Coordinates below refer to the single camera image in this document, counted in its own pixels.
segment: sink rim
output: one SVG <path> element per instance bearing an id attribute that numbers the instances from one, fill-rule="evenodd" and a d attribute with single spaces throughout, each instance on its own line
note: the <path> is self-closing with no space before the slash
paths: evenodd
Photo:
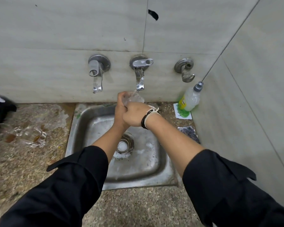
<path id="1" fill-rule="evenodd" d="M 73 121 L 71 125 L 71 130 L 69 133 L 67 148 L 65 152 L 65 157 L 74 153 L 74 146 L 76 141 L 76 133 L 79 128 L 80 118 L 82 114 L 91 110 L 91 109 L 99 109 L 101 107 L 116 107 L 115 103 L 110 103 L 107 106 L 102 105 L 91 105 L 90 103 L 78 103 L 75 108 L 75 113 L 73 116 Z M 135 187 L 148 187 L 148 186 L 174 186 L 178 184 L 177 177 L 175 174 L 174 166 L 171 162 L 171 159 L 166 154 L 166 164 L 164 168 L 153 175 L 132 179 L 128 181 L 120 181 L 120 182 L 104 182 L 102 190 L 110 190 L 110 189 L 124 189 L 124 188 L 135 188 Z"/>

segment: granite countertop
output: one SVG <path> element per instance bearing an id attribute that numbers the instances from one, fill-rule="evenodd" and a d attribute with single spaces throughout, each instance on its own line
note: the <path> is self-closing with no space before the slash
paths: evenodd
<path id="1" fill-rule="evenodd" d="M 162 116 L 175 127 L 193 126 L 176 119 L 172 103 L 158 103 Z M 20 104 L 5 123 L 38 125 L 50 136 L 44 148 L 16 142 L 0 146 L 0 217 L 29 189 L 53 172 L 48 165 L 63 158 L 75 104 Z M 185 191 L 178 186 L 103 191 L 83 218 L 83 226 L 202 226 Z"/>

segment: rolled-up sleeve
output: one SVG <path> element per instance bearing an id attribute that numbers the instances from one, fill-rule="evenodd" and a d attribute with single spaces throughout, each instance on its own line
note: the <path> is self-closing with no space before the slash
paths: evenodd
<path id="1" fill-rule="evenodd" d="M 50 165 L 58 168 L 28 191 L 0 219 L 0 227 L 81 226 L 84 214 L 100 197 L 108 170 L 105 152 L 97 146 Z"/>
<path id="2" fill-rule="evenodd" d="M 206 226 L 284 226 L 284 207 L 251 183 L 249 168 L 203 150 L 187 165 L 185 189 Z"/>

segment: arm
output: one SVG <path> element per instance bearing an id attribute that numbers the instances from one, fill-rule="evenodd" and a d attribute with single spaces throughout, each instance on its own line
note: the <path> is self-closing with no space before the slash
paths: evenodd
<path id="1" fill-rule="evenodd" d="M 127 107 L 124 121 L 141 126 L 150 107 L 143 103 L 129 103 Z M 284 207 L 247 179 L 256 180 L 250 169 L 205 149 L 159 114 L 150 114 L 145 125 L 159 139 L 182 176 L 203 224 L 284 226 Z"/>
<path id="2" fill-rule="evenodd" d="M 79 227 L 84 214 L 102 192 L 108 164 L 123 132 L 129 127 L 122 115 L 126 111 L 121 97 L 115 109 L 114 125 L 102 137 L 49 166 L 58 169 L 28 191 L 0 219 L 0 227 Z"/>

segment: stainless steel sink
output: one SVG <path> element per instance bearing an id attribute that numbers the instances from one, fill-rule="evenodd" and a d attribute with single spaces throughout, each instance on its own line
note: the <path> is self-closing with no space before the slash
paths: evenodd
<path id="1" fill-rule="evenodd" d="M 91 145 L 114 123 L 115 105 L 78 104 L 65 156 Z M 103 190 L 177 184 L 170 158 L 154 134 L 130 127 L 111 160 Z"/>

